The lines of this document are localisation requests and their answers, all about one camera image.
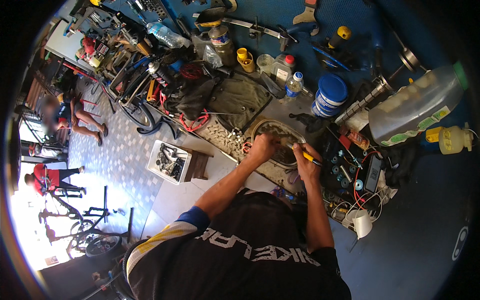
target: red cap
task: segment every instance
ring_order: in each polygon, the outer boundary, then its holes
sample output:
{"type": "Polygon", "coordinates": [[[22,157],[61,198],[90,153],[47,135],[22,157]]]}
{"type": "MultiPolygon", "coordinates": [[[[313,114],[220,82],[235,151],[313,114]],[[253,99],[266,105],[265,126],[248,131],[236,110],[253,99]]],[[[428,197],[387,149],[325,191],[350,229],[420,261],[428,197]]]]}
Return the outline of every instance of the red cap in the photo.
{"type": "Polygon", "coordinates": [[[293,57],[293,55],[288,54],[287,56],[285,56],[286,63],[293,63],[294,61],[295,61],[295,58],[293,57]]]}

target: sandal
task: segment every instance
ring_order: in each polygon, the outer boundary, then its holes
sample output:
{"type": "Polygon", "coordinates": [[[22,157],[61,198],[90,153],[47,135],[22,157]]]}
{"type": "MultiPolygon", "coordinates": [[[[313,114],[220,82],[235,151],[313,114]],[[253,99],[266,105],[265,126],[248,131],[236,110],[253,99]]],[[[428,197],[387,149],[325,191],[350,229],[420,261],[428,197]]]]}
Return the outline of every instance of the sandal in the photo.
{"type": "Polygon", "coordinates": [[[107,125],[106,125],[105,123],[103,123],[102,126],[103,126],[103,128],[105,128],[105,129],[103,130],[103,136],[104,136],[104,137],[107,137],[107,135],[108,135],[107,125]]]}
{"type": "Polygon", "coordinates": [[[98,146],[101,147],[102,144],[103,144],[102,135],[101,135],[100,131],[96,132],[96,134],[97,134],[97,136],[98,136],[98,138],[99,138],[99,140],[97,141],[98,146]]]}

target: plastic bag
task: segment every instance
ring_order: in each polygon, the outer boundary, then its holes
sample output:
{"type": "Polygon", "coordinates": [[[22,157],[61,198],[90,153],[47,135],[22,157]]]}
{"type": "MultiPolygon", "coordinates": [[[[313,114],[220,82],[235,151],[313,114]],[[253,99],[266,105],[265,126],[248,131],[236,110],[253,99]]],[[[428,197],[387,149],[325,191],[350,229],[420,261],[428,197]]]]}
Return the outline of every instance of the plastic bag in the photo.
{"type": "Polygon", "coordinates": [[[189,47],[192,42],[181,35],[178,35],[163,25],[161,22],[153,22],[147,24],[147,32],[155,35],[157,40],[167,45],[170,49],[189,47]]]}
{"type": "Polygon", "coordinates": [[[204,61],[211,64],[214,68],[218,68],[218,67],[223,66],[222,59],[215,52],[215,50],[212,47],[210,47],[209,45],[205,46],[205,52],[204,52],[203,59],[204,59],[204,61]]]}

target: qr code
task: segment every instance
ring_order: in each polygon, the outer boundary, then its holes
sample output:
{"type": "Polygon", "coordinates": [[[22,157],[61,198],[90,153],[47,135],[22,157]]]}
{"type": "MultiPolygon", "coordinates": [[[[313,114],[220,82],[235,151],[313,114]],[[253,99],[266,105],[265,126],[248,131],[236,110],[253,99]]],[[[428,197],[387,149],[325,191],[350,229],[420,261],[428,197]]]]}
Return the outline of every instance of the qr code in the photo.
{"type": "Polygon", "coordinates": [[[378,170],[372,169],[372,171],[370,173],[370,178],[373,179],[373,180],[376,180],[378,178],[378,170]]]}

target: tiled floor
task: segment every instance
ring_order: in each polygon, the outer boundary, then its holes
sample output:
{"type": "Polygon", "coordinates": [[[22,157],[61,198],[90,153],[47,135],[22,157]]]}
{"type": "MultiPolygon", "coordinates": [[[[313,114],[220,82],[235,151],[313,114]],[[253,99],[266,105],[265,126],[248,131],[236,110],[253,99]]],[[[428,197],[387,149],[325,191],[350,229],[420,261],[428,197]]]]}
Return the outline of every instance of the tiled floor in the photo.
{"type": "MultiPolygon", "coordinates": [[[[78,207],[80,211],[90,206],[103,207],[103,187],[107,186],[107,206],[110,211],[120,208],[125,212],[125,216],[111,214],[106,224],[99,224],[102,230],[125,231],[128,213],[133,207],[132,239],[155,235],[235,167],[235,162],[206,141],[185,134],[174,141],[168,127],[162,127],[156,134],[141,136],[119,108],[116,108],[116,114],[111,113],[108,100],[100,89],[94,95],[91,95],[90,89],[89,85],[82,91],[83,99],[98,103],[98,106],[86,104],[84,109],[100,115],[96,119],[99,123],[107,124],[109,134],[102,147],[98,147],[93,137],[72,133],[69,168],[85,165],[85,173],[71,176],[72,184],[87,188],[87,195],[81,200],[82,207],[78,207]],[[209,179],[193,179],[175,185],[164,182],[147,170],[150,151],[157,139],[214,155],[206,166],[205,174],[209,179]]],[[[88,125],[88,128],[96,130],[93,125],[88,125]]],[[[245,185],[267,192],[275,187],[256,173],[250,176],[245,185]]]]}

